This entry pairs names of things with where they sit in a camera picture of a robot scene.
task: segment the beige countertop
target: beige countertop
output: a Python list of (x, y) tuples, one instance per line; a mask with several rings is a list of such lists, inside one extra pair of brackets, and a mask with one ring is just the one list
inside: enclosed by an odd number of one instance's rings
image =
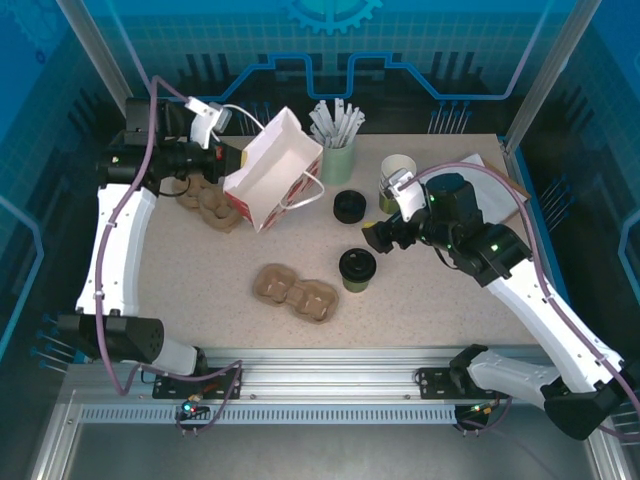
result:
[[(246, 138), (230, 138), (243, 146)], [(140, 316), (162, 319), (177, 340), (201, 347), (413, 347), (470, 343), (531, 344), (533, 337), (500, 301), (470, 277), (449, 270), (432, 249), (414, 245), (375, 254), (376, 275), (362, 293), (344, 289), (338, 260), (365, 247), (360, 225), (339, 223), (333, 197), (352, 188), (367, 199), (364, 222), (388, 218), (378, 208), (380, 163), (412, 157), (418, 171), (478, 153), (506, 173), (495, 135), (361, 135), (351, 181), (327, 187), (317, 202), (290, 212), (265, 233), (242, 222), (230, 234), (212, 230), (175, 200), (159, 198), (145, 236), (140, 267)], [(522, 222), (508, 225), (524, 238)], [(333, 285), (340, 294), (326, 324), (299, 320), (287, 308), (251, 293), (260, 269), (282, 263), (301, 279)]]

